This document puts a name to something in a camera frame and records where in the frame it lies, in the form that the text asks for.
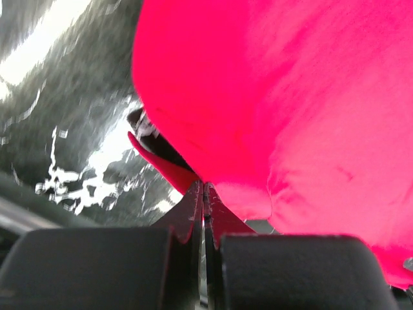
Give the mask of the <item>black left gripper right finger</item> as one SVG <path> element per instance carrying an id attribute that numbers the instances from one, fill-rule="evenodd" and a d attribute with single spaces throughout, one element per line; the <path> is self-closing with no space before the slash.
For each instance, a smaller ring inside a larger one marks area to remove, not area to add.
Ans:
<path id="1" fill-rule="evenodd" d="M 211 309 L 397 309 L 370 249 L 336 235 L 257 234 L 203 194 Z"/>

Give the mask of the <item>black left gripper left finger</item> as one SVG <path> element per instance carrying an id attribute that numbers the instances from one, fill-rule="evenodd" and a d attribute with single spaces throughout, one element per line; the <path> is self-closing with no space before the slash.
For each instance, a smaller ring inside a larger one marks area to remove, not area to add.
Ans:
<path id="1" fill-rule="evenodd" d="M 194 309 L 203 184 L 149 227 L 36 229 L 1 266 L 2 309 Z"/>

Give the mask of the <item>pink red t-shirt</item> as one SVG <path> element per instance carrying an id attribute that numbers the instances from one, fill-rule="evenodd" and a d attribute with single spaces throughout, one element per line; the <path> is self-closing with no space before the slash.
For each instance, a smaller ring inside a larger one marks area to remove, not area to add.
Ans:
<path id="1" fill-rule="evenodd" d="M 132 79 L 238 217 L 357 236 L 412 285 L 411 1 L 145 1 Z"/>

